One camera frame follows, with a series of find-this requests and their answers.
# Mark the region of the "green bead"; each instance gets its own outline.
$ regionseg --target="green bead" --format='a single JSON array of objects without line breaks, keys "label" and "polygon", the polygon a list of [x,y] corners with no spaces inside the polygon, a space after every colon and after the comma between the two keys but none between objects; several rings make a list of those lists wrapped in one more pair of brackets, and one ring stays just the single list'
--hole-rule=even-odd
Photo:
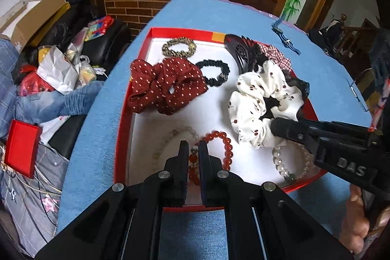
[{"label": "green bead", "polygon": [[288,176],[285,176],[285,177],[284,177],[284,180],[285,180],[286,182],[288,182],[288,183],[293,184],[293,183],[296,182],[297,178],[296,178],[295,174],[290,173]]}]

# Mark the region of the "red bead bracelet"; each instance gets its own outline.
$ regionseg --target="red bead bracelet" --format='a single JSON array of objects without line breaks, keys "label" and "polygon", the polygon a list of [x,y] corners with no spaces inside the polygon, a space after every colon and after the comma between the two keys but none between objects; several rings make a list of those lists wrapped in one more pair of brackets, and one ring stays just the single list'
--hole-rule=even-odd
[{"label": "red bead bracelet", "polygon": [[[227,137],[225,132],[219,132],[219,131],[213,131],[211,134],[206,134],[205,137],[203,137],[201,140],[206,141],[209,143],[214,138],[221,138],[225,145],[225,158],[223,159],[223,165],[222,168],[224,170],[230,171],[230,165],[233,163],[232,157],[233,157],[233,146],[231,145],[231,139]],[[192,150],[192,154],[188,157],[188,161],[190,162],[190,166],[188,167],[188,178],[195,184],[199,185],[200,180],[198,176],[198,156],[196,153],[198,150]]]}]

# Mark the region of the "plastic bag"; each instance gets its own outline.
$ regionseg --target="plastic bag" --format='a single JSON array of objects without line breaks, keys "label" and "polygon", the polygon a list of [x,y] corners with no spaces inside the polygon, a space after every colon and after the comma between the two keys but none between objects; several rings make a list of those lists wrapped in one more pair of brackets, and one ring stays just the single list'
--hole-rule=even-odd
[{"label": "plastic bag", "polygon": [[40,141],[47,145],[55,132],[61,128],[61,126],[68,120],[69,117],[70,116],[60,116],[52,119],[51,121],[40,123],[39,126],[42,127]]},{"label": "plastic bag", "polygon": [[78,59],[81,55],[81,52],[83,51],[83,45],[87,31],[87,27],[81,29],[81,31],[72,39],[72,42],[69,44],[65,52],[66,57],[73,65],[78,63]]},{"label": "plastic bag", "polygon": [[74,66],[56,46],[39,64],[37,74],[62,94],[73,91],[78,79]]},{"label": "plastic bag", "polygon": [[87,85],[89,82],[95,81],[97,76],[94,69],[89,64],[89,58],[87,56],[80,57],[80,63],[78,65],[79,75],[78,79],[81,86]]},{"label": "plastic bag", "polygon": [[15,68],[11,72],[14,84],[19,85],[30,72],[21,72],[21,68],[28,64],[38,67],[38,49],[36,47],[26,46],[20,53]]},{"label": "plastic bag", "polygon": [[54,91],[54,87],[52,87],[49,83],[43,80],[38,74],[37,70],[30,72],[26,77],[22,80],[22,83],[19,87],[19,95],[27,96],[31,94],[36,94],[43,91]]}]

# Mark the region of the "red polka dot scrunchie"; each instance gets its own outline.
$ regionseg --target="red polka dot scrunchie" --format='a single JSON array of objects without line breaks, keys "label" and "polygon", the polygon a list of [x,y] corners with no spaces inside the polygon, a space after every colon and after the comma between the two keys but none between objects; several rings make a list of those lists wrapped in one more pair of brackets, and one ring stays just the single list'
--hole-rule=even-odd
[{"label": "red polka dot scrunchie", "polygon": [[156,65],[137,59],[130,69],[133,91],[127,104],[135,113],[155,105],[159,113],[171,115],[207,91],[200,69],[184,58],[166,58]]}]

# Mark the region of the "brick pattern wall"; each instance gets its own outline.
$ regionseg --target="brick pattern wall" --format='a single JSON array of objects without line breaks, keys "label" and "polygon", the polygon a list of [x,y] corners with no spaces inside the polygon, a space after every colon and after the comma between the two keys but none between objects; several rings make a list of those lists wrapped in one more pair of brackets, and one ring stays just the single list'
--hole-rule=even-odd
[{"label": "brick pattern wall", "polygon": [[134,40],[170,0],[104,0],[106,14],[124,21]]}]

